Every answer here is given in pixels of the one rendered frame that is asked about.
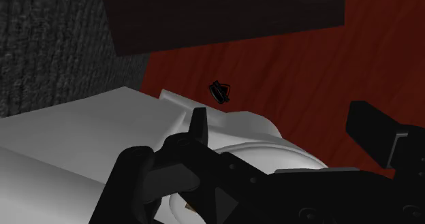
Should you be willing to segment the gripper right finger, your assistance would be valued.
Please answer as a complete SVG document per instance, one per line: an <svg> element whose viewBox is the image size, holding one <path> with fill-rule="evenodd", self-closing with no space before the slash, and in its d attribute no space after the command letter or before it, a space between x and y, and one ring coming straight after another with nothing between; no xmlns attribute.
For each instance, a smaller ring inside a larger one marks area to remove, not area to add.
<svg viewBox="0 0 425 224"><path fill-rule="evenodd" d="M366 101L352 101L345 126L349 137L397 178L425 181L425 127L402 124Z"/></svg>

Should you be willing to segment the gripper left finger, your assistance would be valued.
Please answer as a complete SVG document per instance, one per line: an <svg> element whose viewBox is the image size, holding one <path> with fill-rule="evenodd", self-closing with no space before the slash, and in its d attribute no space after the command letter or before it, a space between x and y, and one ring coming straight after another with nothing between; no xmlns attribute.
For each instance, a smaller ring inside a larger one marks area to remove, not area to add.
<svg viewBox="0 0 425 224"><path fill-rule="evenodd" d="M158 151L122 151L89 224L170 224L157 220L163 197L181 196L205 224L265 224L256 184L265 177L231 153L208 147L205 108L193 111L187 133L167 137Z"/></svg>

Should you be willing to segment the small black object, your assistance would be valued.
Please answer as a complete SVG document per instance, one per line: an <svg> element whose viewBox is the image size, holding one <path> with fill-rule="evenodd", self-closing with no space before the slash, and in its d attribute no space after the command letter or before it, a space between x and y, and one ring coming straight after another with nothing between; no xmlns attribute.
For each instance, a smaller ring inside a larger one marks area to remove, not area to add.
<svg viewBox="0 0 425 224"><path fill-rule="evenodd" d="M230 85L222 84L216 80L208 88L210 94L219 104L224 104L230 100Z"/></svg>

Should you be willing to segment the white toilet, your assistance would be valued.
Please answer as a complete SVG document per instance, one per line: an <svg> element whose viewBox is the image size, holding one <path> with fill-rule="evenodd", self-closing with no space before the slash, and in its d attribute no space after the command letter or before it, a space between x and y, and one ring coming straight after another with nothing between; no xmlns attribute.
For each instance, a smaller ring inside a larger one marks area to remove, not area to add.
<svg viewBox="0 0 425 224"><path fill-rule="evenodd" d="M282 138L267 118L222 112L162 90L154 98L122 87L0 119L0 224L88 224L119 153L161 148L187 132L194 108L206 107L208 147L271 174L327 165ZM163 197L155 219L205 224L177 195Z"/></svg>

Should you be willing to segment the dark robot stand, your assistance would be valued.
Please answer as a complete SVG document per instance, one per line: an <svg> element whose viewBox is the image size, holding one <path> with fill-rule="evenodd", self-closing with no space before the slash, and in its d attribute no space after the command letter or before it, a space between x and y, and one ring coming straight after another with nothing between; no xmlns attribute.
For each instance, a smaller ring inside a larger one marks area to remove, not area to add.
<svg viewBox="0 0 425 224"><path fill-rule="evenodd" d="M127 56L339 27L345 0L103 0Z"/></svg>

